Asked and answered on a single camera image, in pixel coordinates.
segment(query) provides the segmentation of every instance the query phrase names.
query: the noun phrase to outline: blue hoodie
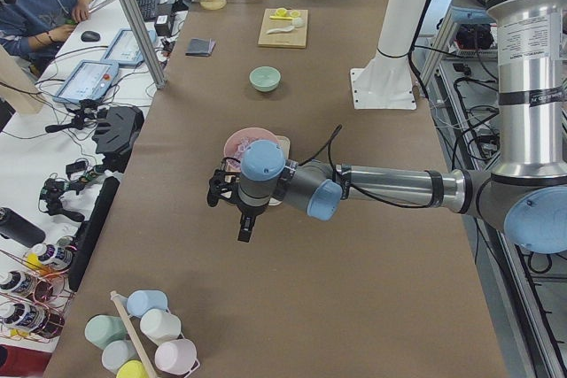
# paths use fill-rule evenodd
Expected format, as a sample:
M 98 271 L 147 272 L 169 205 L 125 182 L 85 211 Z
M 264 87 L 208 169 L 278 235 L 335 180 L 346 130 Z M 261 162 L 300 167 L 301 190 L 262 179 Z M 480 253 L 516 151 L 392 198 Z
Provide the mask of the blue hoodie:
M 0 43 L 10 55 L 32 61 L 52 59 L 61 44 L 33 52 L 28 37 L 66 24 L 77 0 L 16 0 L 0 5 Z

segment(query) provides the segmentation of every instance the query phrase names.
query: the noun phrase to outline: wooden cutting board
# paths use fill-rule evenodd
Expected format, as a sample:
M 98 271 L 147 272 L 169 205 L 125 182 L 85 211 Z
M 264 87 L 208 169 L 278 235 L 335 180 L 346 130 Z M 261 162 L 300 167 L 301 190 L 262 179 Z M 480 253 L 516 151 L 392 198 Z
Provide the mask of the wooden cutting board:
M 271 19 L 270 15 L 276 13 L 276 9 L 266 9 L 264 11 L 264 18 L 260 29 L 260 37 L 258 38 L 258 46 L 267 48 L 295 48 L 305 49 L 307 46 L 307 25 L 309 23 L 308 14 L 306 9 L 299 9 L 301 18 L 305 25 L 300 28 L 295 28 L 290 33 L 277 33 L 275 35 L 267 35 L 266 32 L 272 28 L 288 27 L 291 25 L 289 19 Z

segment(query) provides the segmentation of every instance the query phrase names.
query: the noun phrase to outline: man's hand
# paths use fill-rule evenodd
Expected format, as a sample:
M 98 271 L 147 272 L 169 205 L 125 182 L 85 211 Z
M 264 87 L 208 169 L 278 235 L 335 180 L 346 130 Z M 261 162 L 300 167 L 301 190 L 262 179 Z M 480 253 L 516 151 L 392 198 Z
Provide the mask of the man's hand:
M 54 42 L 64 42 L 69 38 L 75 27 L 76 26 L 65 24 L 64 26 L 53 28 L 50 30 L 51 39 L 53 39 Z
M 83 22 L 89 19 L 89 4 L 93 0 L 77 0 L 77 4 L 71 11 L 71 16 L 75 22 Z

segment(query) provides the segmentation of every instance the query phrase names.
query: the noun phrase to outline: white ceramic spoon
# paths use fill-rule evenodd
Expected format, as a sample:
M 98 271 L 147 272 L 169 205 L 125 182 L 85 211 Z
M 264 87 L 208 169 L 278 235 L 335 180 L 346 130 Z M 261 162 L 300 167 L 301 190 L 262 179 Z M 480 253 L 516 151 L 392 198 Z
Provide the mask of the white ceramic spoon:
M 302 18 L 294 18 L 291 20 L 291 25 L 281 28 L 272 28 L 266 32 L 267 35 L 274 35 L 276 33 L 290 33 L 294 28 L 300 28 L 305 25 L 305 21 Z
M 281 28 L 272 28 L 266 32 L 267 35 L 274 35 L 276 33 L 290 33 L 295 29 L 295 26 L 287 26 Z

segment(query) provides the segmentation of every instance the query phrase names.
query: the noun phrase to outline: green bowl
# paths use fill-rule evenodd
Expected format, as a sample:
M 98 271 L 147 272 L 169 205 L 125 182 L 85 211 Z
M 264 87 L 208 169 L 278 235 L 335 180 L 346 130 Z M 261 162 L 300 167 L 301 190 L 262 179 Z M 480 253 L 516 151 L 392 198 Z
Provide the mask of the green bowl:
M 272 66 L 259 66 L 250 73 L 252 87 L 260 92 L 270 92 L 280 84 L 282 75 Z

